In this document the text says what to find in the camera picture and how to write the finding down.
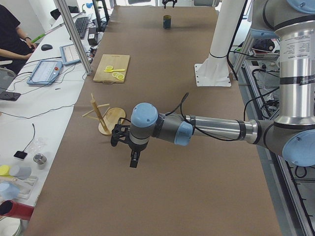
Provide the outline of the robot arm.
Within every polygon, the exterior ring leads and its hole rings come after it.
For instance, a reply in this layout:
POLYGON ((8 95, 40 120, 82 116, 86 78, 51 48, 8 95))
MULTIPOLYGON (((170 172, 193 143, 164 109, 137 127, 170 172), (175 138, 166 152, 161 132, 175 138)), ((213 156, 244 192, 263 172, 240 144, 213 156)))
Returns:
POLYGON ((130 166, 138 164, 150 137, 185 146, 192 135, 246 141, 265 147, 297 166, 315 163, 315 3, 312 0, 257 0, 252 31, 280 38, 280 111, 274 120, 226 120, 174 112, 158 113, 149 103, 131 115, 130 166))

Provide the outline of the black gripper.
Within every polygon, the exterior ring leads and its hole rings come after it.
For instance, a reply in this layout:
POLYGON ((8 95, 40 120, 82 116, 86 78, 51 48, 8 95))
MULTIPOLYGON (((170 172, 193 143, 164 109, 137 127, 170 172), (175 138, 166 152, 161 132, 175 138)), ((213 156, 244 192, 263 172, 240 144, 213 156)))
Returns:
POLYGON ((131 160, 130 160, 130 167, 131 168, 137 168, 140 152, 139 151, 131 151, 131 160))

